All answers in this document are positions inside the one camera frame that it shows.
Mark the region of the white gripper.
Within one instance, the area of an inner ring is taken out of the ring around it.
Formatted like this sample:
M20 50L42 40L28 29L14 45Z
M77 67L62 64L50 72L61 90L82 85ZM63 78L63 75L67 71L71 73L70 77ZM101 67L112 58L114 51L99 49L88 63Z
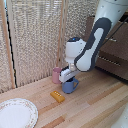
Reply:
M71 71L68 66L64 67L59 75L59 80L64 83L69 79L75 77L79 73L79 70Z

